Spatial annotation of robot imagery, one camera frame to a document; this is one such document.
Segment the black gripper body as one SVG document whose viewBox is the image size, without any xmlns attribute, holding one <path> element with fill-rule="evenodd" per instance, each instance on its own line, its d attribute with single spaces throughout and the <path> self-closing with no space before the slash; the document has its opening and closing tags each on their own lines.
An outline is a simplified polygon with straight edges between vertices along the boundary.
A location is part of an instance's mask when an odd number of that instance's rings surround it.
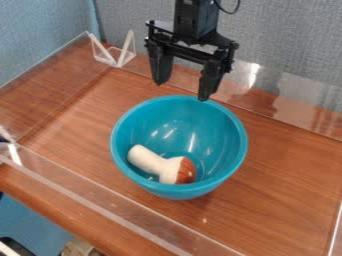
<svg viewBox="0 0 342 256">
<path fill-rule="evenodd" d="M 235 50 L 239 44 L 219 34 L 219 13 L 235 14 L 239 7 L 228 12 L 220 0 L 175 0 L 172 21 L 148 20 L 145 48 L 155 42 L 164 46 L 173 58 L 204 65 L 209 60 L 224 63 L 229 72 Z"/>
</svg>

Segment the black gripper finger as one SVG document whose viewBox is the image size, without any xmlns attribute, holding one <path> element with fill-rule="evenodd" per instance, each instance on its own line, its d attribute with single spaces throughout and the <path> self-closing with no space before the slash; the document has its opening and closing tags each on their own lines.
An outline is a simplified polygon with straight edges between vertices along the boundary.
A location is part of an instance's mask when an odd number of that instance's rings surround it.
<svg viewBox="0 0 342 256">
<path fill-rule="evenodd" d="M 148 44 L 148 58 L 153 82 L 157 86 L 171 77 L 173 56 L 165 53 L 164 46 L 151 42 Z"/>
<path fill-rule="evenodd" d="M 197 99 L 200 101 L 207 101 L 209 96 L 216 92 L 224 73 L 223 62 L 208 61 L 204 64 L 199 79 Z"/>
</svg>

